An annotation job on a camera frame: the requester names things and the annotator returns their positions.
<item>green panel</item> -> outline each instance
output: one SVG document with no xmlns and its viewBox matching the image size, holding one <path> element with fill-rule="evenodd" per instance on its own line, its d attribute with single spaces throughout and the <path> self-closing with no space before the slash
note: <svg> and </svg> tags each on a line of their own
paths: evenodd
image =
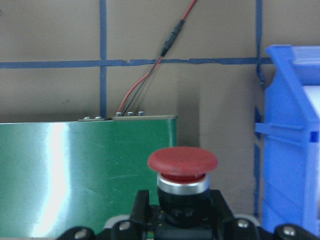
<svg viewBox="0 0 320 240">
<path fill-rule="evenodd" d="M 157 204 L 147 159 L 176 145 L 176 120 L 145 119 L 0 124 L 0 237 L 98 233 L 141 189 Z"/>
</svg>

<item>blue crate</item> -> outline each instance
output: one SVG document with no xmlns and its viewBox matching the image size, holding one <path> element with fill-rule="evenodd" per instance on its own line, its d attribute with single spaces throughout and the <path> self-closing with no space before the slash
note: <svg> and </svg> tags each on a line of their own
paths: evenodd
<svg viewBox="0 0 320 240">
<path fill-rule="evenodd" d="M 264 199 L 262 226 L 294 223 L 319 235 L 320 46 L 273 45 L 267 48 L 277 68 L 265 91 Z"/>
</svg>

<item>silver screw head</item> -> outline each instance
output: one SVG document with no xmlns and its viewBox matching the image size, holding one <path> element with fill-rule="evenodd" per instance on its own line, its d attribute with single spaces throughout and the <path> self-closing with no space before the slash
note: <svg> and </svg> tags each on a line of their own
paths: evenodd
<svg viewBox="0 0 320 240">
<path fill-rule="evenodd" d="M 237 222 L 237 225 L 239 228 L 247 228 L 249 227 L 249 222 L 245 219 L 239 219 L 238 222 Z"/>
<path fill-rule="evenodd" d="M 85 236 L 87 236 L 88 230 L 85 228 L 82 228 L 80 231 L 77 231 L 74 234 L 74 239 L 83 239 Z"/>
<path fill-rule="evenodd" d="M 125 231 L 130 228 L 130 222 L 129 221 L 124 221 L 119 225 L 119 230 L 120 231 Z"/>
<path fill-rule="evenodd" d="M 295 236 L 296 230 L 292 226 L 285 226 L 283 228 L 283 233 L 287 236 Z"/>
</svg>

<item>cable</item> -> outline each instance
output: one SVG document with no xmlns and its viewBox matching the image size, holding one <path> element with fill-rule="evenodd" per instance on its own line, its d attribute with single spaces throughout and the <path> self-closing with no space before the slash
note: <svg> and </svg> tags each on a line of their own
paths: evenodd
<svg viewBox="0 0 320 240">
<path fill-rule="evenodd" d="M 170 33 L 170 35 L 168 36 L 168 38 L 166 39 L 166 41 L 163 44 L 162 50 L 160 52 L 160 57 L 157 59 L 157 61 L 154 63 L 154 65 L 152 66 L 151 70 L 144 75 L 138 82 L 136 82 L 130 89 L 129 91 L 125 94 L 124 98 L 122 99 L 122 102 L 117 110 L 118 113 L 121 113 L 121 116 L 123 116 L 126 111 L 128 110 L 128 108 L 130 107 L 130 105 L 132 104 L 132 102 L 134 101 L 134 99 L 136 98 L 138 92 L 140 91 L 140 89 L 142 88 L 142 86 L 144 85 L 144 83 L 146 82 L 146 80 L 148 79 L 148 77 L 151 75 L 151 73 L 158 67 L 158 65 L 160 64 L 161 60 L 163 59 L 163 57 L 166 55 L 167 51 L 171 48 L 172 44 L 174 43 L 174 41 L 176 40 L 181 28 L 183 27 L 184 23 L 185 23 L 185 19 L 187 18 L 187 16 L 189 15 L 191 9 L 194 7 L 195 3 L 197 2 L 197 0 L 193 0 L 192 3 L 190 4 L 190 6 L 188 7 L 187 11 L 184 13 L 182 19 L 177 23 L 177 25 L 174 27 L 173 31 Z M 122 111 L 129 95 L 134 91 L 134 89 L 139 86 L 139 88 L 136 90 L 136 92 L 134 93 L 133 97 L 131 98 L 130 102 L 127 104 L 127 106 L 124 108 L 124 110 Z"/>
</svg>

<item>silver metal ring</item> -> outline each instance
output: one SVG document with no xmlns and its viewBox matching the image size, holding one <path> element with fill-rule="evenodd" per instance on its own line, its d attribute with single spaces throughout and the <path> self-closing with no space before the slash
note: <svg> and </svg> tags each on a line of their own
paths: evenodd
<svg viewBox="0 0 320 240">
<path fill-rule="evenodd" d="M 210 179 L 209 179 L 209 175 L 206 174 L 205 177 L 201 179 L 199 182 L 176 183 L 163 178 L 161 174 L 158 173 L 157 185 L 162 191 L 168 194 L 181 195 L 181 196 L 195 195 L 195 194 L 201 194 L 209 188 Z"/>
</svg>

